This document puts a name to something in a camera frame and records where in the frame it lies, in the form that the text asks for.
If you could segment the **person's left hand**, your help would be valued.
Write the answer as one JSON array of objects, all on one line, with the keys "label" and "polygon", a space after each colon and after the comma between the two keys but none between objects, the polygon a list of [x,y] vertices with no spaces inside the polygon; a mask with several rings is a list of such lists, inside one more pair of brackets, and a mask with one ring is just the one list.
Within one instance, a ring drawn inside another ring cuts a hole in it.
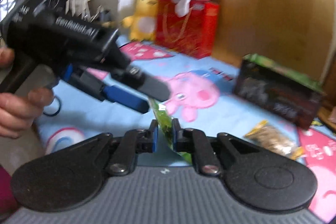
[{"label": "person's left hand", "polygon": [[34,69],[14,93],[1,93],[1,137],[16,139],[31,128],[33,121],[42,115],[54,100],[52,86],[56,78],[43,65]]}]

